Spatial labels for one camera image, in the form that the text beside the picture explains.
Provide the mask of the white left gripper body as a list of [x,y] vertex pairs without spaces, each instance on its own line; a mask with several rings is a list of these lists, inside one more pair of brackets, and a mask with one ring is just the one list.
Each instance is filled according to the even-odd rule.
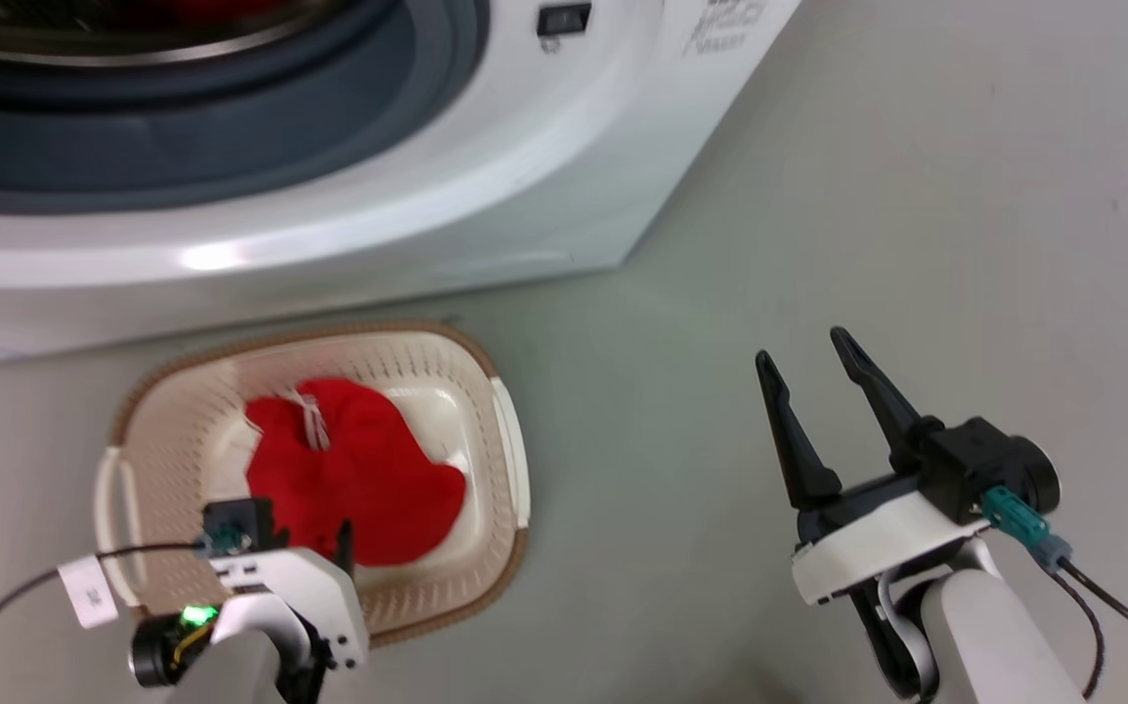
[[296,676],[355,670],[370,633],[354,579],[311,549],[212,558],[230,597],[208,641],[215,676]]

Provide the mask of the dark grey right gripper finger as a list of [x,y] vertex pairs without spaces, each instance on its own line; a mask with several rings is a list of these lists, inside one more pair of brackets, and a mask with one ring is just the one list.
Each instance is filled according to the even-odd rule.
[[757,353],[755,366],[788,504],[795,509],[830,504],[841,495],[840,477],[819,459],[791,407],[787,382],[765,349]]
[[889,463],[898,475],[917,475],[922,470],[922,445],[928,435],[944,428],[942,420],[920,414],[911,402],[883,373],[876,362],[849,329],[837,326],[829,329],[832,347],[840,357],[843,370],[851,382],[857,384],[867,398],[887,445]]

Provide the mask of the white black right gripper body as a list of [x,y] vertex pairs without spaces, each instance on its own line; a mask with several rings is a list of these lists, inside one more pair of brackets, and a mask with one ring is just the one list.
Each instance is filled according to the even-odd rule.
[[807,604],[832,600],[869,579],[989,529],[980,514],[963,523],[923,495],[922,475],[887,475],[855,496],[827,492],[826,476],[791,473],[791,503],[801,518],[801,547],[791,558]]

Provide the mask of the beige plastic laundry basket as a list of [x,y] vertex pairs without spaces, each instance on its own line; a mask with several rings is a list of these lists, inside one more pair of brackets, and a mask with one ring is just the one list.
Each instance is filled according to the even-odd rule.
[[372,646],[446,630],[488,609],[530,542],[530,472],[513,397],[492,357],[437,322],[365,322],[243,340],[148,375],[114,417],[96,473],[99,549],[194,538],[208,501],[243,498],[257,431],[243,407],[314,377],[389,397],[431,459],[464,472],[461,516],[408,565],[359,566]]

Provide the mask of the red garment with white tag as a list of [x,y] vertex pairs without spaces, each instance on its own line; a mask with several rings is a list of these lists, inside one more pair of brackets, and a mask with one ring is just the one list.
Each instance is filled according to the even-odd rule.
[[292,547],[337,558],[350,527],[356,564],[411,564],[442,545],[462,513],[464,472],[430,460],[376,389],[306,379],[291,395],[252,398],[245,419],[259,432],[248,491],[270,501]]

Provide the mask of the white front-load washing machine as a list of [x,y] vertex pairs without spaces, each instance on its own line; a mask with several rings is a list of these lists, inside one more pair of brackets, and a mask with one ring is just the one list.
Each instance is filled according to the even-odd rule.
[[802,0],[0,0],[0,362],[613,269]]

